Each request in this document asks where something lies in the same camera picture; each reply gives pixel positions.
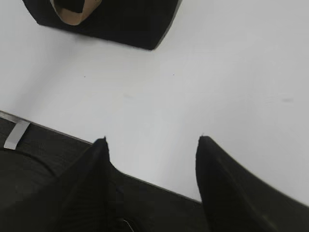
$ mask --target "black mat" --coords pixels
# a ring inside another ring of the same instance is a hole
[[[178,0],[103,0],[88,19],[70,26],[59,19],[49,0],[23,1],[40,25],[148,50],[155,49],[167,32],[178,4]]]
[[[0,118],[1,146],[13,127],[14,123]],[[87,143],[30,125],[17,150],[40,158],[60,175],[89,147]],[[48,182],[49,175],[45,175],[42,168],[39,170],[41,175],[46,176]],[[124,193],[126,216],[137,219],[146,232],[209,231],[201,204],[126,176],[115,169],[112,171],[112,180],[121,186]]]

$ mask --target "tan strap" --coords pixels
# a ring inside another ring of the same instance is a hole
[[[82,13],[72,12],[55,4],[54,0],[50,0],[56,14],[66,24],[79,25],[101,4],[102,0],[85,0]]]

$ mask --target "white floor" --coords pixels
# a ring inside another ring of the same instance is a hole
[[[0,109],[93,142],[121,171],[199,200],[211,136],[309,205],[309,3],[184,0],[155,51],[44,28],[0,3]]]

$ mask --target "black object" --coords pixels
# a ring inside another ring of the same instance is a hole
[[[309,231],[308,207],[248,172],[210,137],[199,139],[196,173],[212,232]]]
[[[107,231],[108,147],[96,141],[61,176],[19,153],[1,153],[0,230]]]
[[[153,50],[167,32],[178,0],[103,0],[84,22],[63,23],[49,0],[23,0],[38,24]],[[71,0],[62,4],[70,5]]]

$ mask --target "metal strip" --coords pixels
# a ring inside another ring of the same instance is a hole
[[[11,131],[9,137],[6,139],[4,148],[15,150],[19,140],[24,135],[29,125],[29,122],[23,120],[18,121]]]

